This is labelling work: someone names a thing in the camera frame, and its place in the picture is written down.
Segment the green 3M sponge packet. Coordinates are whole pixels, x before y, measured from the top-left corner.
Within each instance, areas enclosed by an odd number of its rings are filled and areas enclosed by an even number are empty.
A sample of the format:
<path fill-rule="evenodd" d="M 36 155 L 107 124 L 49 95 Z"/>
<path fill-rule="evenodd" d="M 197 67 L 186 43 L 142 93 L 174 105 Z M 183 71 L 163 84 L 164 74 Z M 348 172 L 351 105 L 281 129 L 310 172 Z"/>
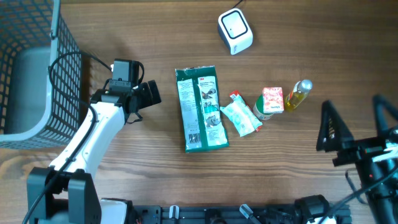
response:
<path fill-rule="evenodd" d="M 183 121 L 185 152 L 228 147 L 221 121 L 215 66 L 176 69 L 176 86 Z"/>

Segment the pink Kleenex tissue pack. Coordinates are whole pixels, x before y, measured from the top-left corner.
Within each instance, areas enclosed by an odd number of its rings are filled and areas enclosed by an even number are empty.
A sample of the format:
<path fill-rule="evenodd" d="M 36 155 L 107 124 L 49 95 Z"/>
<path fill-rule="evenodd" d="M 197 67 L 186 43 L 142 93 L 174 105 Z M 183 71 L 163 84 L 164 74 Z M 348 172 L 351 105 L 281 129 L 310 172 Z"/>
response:
<path fill-rule="evenodd" d="M 265 87 L 262 91 L 263 112 L 282 113 L 284 111 L 283 91 L 281 87 Z"/>

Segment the green lid small jar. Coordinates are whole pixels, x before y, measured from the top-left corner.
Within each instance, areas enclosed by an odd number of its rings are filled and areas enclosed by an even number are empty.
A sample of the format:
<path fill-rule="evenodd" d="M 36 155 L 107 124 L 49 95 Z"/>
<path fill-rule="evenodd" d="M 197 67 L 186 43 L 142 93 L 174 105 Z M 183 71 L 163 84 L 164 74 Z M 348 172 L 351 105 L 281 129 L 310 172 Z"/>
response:
<path fill-rule="evenodd" d="M 264 100 L 262 95 L 260 95 L 259 98 L 256 100 L 252 111 L 258 119 L 263 121 L 271 119 L 271 117 L 274 115 L 273 113 L 264 112 Z"/>

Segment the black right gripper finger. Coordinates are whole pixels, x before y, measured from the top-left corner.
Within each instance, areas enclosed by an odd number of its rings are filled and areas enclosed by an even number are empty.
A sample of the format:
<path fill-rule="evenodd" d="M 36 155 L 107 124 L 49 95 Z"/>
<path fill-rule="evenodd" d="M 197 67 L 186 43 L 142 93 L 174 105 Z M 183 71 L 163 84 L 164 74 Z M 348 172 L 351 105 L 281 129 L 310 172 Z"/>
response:
<path fill-rule="evenodd" d="M 331 152 L 350 148 L 354 137 L 330 100 L 322 103 L 321 114 L 316 150 Z"/>
<path fill-rule="evenodd" d="M 385 111 L 395 121 L 397 121 L 397 108 L 391 104 L 384 96 L 373 96 L 374 119 L 378 136 L 391 137 L 397 135 L 397 125 L 389 127 L 385 116 Z"/>

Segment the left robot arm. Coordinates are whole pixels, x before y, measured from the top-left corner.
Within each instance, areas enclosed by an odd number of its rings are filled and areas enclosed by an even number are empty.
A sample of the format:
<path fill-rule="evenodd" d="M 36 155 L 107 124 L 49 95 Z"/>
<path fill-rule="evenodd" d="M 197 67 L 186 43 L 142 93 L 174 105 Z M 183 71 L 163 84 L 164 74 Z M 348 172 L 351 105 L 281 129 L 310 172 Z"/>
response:
<path fill-rule="evenodd" d="M 89 112 L 63 152 L 27 179 L 24 223 L 139 223 L 125 199 L 100 199 L 93 179 L 111 141 L 131 114 L 161 102 L 156 82 L 144 82 L 144 66 L 116 59 L 112 78 L 91 97 Z"/>

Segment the yellow oil bottle silver cap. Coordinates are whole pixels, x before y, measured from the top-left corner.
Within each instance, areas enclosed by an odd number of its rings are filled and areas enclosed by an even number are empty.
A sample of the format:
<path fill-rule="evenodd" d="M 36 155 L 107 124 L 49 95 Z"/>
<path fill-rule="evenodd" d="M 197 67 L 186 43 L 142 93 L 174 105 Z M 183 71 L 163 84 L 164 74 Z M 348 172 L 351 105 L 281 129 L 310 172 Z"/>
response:
<path fill-rule="evenodd" d="M 312 90 L 313 83 L 311 80 L 298 81 L 292 91 L 284 99 L 284 109 L 293 111 L 301 102 L 306 99 Z"/>

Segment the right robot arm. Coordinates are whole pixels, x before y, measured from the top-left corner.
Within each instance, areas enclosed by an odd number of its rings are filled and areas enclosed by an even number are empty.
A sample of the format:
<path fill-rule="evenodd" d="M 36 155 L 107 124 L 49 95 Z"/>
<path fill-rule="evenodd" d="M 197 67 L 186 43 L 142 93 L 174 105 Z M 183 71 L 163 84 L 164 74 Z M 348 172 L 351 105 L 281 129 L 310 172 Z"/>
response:
<path fill-rule="evenodd" d="M 323 223 L 336 217 L 336 212 L 353 199 L 365 194 L 367 205 L 376 223 L 397 223 L 397 126 L 390 127 L 385 112 L 397 120 L 397 108 L 382 95 L 373 96 L 374 120 L 377 135 L 357 139 L 338 114 L 330 100 L 322 103 L 317 151 L 336 152 L 333 165 L 354 164 L 361 188 L 353 191 L 332 207 L 323 209 L 321 218 L 312 223 Z"/>

